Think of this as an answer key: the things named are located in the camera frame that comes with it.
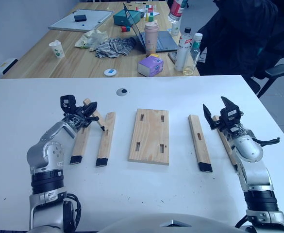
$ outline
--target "teal box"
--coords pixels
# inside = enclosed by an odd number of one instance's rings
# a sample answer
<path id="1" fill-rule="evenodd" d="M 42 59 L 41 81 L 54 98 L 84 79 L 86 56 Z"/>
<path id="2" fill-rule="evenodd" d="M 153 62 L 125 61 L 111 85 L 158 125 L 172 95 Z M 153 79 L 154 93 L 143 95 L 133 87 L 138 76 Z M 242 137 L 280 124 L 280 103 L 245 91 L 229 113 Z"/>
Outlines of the teal box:
<path id="1" fill-rule="evenodd" d="M 141 19 L 141 12 L 133 10 L 129 10 L 129 12 L 133 18 L 133 21 L 135 23 L 138 23 L 138 21 L 140 21 Z M 114 14 L 113 17 L 114 17 L 114 24 L 119 26 L 130 26 L 130 23 L 126 17 L 124 10 L 121 10 L 117 14 Z"/>

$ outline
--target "gray floor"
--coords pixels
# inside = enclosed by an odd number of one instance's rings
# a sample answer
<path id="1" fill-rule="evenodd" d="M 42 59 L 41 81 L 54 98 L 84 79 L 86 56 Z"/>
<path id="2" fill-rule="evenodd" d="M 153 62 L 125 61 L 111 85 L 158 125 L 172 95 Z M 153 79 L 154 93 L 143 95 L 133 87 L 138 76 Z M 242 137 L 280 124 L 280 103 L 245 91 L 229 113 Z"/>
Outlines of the gray floor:
<path id="1" fill-rule="evenodd" d="M 181 32 L 185 27 L 191 27 L 191 34 L 194 35 L 214 15 L 217 7 L 211 0 L 189 0 L 188 3 L 189 8 L 185 8 L 183 12 Z M 284 58 L 279 61 L 279 64 L 284 64 Z M 267 81 L 267 79 L 255 80 L 261 86 Z M 260 98 L 260 101 L 284 132 L 284 77 L 276 80 Z"/>

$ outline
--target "laptop screen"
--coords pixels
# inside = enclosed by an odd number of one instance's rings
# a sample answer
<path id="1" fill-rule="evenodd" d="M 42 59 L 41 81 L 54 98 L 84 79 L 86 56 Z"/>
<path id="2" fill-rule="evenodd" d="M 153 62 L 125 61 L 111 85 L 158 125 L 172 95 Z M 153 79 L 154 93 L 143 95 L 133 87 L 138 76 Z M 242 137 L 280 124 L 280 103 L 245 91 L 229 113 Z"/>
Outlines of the laptop screen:
<path id="1" fill-rule="evenodd" d="M 143 41 L 141 32 L 140 32 L 140 30 L 138 29 L 136 23 L 134 22 L 134 20 L 133 20 L 131 14 L 130 14 L 130 12 L 129 12 L 129 10 L 128 10 L 128 8 L 126 7 L 125 4 L 123 4 L 123 8 L 124 8 L 124 12 L 125 12 L 125 14 L 126 14 L 126 16 L 127 16 L 127 19 L 128 19 L 128 21 L 129 21 L 129 23 L 130 23 L 130 25 L 131 25 L 131 27 L 132 27 L 134 33 L 136 34 L 136 36 L 137 36 L 138 40 L 140 41 L 140 43 L 142 44 L 142 46 L 145 47 L 145 44 L 144 44 L 144 41 Z"/>

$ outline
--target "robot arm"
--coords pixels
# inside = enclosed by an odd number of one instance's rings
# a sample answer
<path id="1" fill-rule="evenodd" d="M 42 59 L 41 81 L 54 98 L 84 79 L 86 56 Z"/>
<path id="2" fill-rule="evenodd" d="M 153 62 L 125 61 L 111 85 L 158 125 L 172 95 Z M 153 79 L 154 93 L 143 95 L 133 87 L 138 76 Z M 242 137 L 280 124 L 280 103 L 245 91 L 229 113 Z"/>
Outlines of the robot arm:
<path id="1" fill-rule="evenodd" d="M 78 198 L 68 194 L 64 186 L 64 155 L 71 154 L 77 132 L 98 117 L 90 117 L 97 103 L 76 107 L 74 96 L 62 96 L 64 118 L 52 126 L 27 153 L 32 175 L 33 194 L 30 195 L 30 232 L 74 232 L 80 219 Z M 71 201 L 77 202 L 77 216 Z"/>
<path id="2" fill-rule="evenodd" d="M 243 128 L 239 107 L 222 97 L 225 108 L 220 111 L 218 121 L 213 121 L 211 113 L 203 105 L 204 116 L 211 129 L 219 128 L 224 133 L 233 150 L 237 162 L 238 176 L 248 209 L 243 223 L 248 220 L 253 227 L 250 232 L 284 232 L 284 214 L 279 211 L 273 192 L 269 172 L 262 160 L 262 146 L 279 142 L 279 138 L 262 142 L 255 138 L 251 130 Z"/>

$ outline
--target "black eraser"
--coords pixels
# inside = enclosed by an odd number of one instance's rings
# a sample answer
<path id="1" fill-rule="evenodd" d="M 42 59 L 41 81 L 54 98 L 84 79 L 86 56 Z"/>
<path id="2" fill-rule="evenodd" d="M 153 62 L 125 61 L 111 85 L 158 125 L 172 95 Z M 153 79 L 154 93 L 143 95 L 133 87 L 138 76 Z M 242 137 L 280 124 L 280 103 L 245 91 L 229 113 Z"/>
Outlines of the black eraser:
<path id="1" fill-rule="evenodd" d="M 212 166 L 210 164 L 200 162 L 198 163 L 198 165 L 199 165 L 200 171 L 213 172 Z"/>
<path id="2" fill-rule="evenodd" d="M 82 162 L 83 157 L 81 155 L 72 156 L 69 164 L 78 164 Z"/>
<path id="3" fill-rule="evenodd" d="M 87 17 L 85 15 L 78 15 L 78 16 L 74 16 L 75 21 L 76 22 L 82 22 L 82 21 L 86 21 Z"/>
<path id="4" fill-rule="evenodd" d="M 108 162 L 108 158 L 102 158 L 102 159 L 97 159 L 97 163 L 95 164 L 95 167 L 101 167 L 101 166 L 106 166 Z"/>

